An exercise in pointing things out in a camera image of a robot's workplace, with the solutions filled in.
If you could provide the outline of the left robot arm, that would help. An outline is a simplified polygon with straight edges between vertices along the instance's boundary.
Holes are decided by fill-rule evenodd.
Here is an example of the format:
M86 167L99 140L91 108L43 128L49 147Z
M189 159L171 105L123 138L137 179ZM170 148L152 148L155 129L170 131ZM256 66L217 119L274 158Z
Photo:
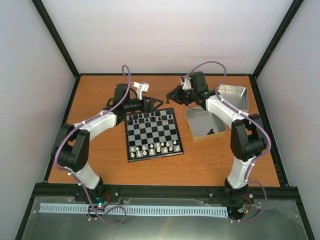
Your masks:
M88 163L90 141L119 125L127 113L148 113L162 106L162 100L143 96L148 87L147 83L120 83L99 113L76 124L64 123L58 131L51 151L53 163L58 170L66 171L85 187L86 195L92 201L103 198L104 188L103 179Z

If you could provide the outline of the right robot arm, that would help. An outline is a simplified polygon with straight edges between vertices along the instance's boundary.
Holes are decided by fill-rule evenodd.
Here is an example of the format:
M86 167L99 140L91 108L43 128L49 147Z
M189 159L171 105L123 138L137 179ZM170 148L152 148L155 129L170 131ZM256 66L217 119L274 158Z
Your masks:
M231 130L230 148L234 156L231 172L224 182L224 197L235 203L247 192L249 175L255 162L269 151L271 140L264 130L259 114L248 114L229 103L217 86L209 90L201 71L189 73L180 79L180 84L166 98L179 105L196 103L203 110L216 115Z

